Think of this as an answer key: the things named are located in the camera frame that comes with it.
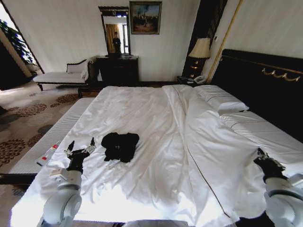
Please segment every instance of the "mirror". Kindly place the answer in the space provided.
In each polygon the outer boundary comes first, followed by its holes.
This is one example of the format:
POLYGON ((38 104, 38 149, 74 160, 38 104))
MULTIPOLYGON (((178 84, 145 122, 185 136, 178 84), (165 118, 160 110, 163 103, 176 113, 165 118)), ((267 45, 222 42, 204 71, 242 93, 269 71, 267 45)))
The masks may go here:
POLYGON ((130 55, 128 7, 99 7, 108 55, 130 55))

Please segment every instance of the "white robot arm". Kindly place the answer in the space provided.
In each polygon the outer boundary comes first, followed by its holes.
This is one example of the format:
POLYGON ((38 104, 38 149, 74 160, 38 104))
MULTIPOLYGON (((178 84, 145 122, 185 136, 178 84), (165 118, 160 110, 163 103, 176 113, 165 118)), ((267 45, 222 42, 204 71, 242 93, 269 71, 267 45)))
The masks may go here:
POLYGON ((96 146, 94 138, 86 149, 72 151, 74 141, 65 153, 71 160, 67 169, 53 171, 51 178, 58 181, 57 192, 51 196, 44 206, 43 217, 38 227, 59 225, 71 227, 73 219, 81 206, 81 175, 83 173, 83 160, 92 153, 96 146))
POLYGON ((254 162, 264 173, 266 213, 276 227, 303 227, 303 190, 296 187, 303 178, 283 176, 285 167, 258 149, 254 162))

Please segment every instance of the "painting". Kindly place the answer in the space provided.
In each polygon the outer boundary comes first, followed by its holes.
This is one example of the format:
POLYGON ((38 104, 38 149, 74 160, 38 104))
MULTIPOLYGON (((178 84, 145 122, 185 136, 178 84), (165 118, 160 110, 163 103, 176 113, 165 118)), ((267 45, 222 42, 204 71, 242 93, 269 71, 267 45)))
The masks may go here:
POLYGON ((132 34, 159 34, 161 1, 130 1, 132 34))

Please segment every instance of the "lamp shade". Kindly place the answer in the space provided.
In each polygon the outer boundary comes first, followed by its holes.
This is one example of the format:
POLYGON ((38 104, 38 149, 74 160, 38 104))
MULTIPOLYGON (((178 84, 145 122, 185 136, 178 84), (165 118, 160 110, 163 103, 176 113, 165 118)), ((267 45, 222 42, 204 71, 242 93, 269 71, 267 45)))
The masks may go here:
POLYGON ((210 38, 198 39, 193 50, 189 54, 189 57, 209 58, 210 57, 209 45, 210 45, 210 38))

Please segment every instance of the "potted plant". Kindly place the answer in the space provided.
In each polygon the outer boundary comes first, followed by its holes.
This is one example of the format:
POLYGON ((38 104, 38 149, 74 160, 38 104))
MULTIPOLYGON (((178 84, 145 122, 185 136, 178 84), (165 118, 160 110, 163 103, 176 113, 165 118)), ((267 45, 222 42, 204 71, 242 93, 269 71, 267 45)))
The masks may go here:
POLYGON ((26 64, 27 68, 32 74, 35 74, 35 71, 39 70, 39 67, 35 64, 32 53, 27 48, 24 40, 22 39, 20 32, 9 27, 7 22, 0 19, 0 28, 8 38, 22 61, 26 64))

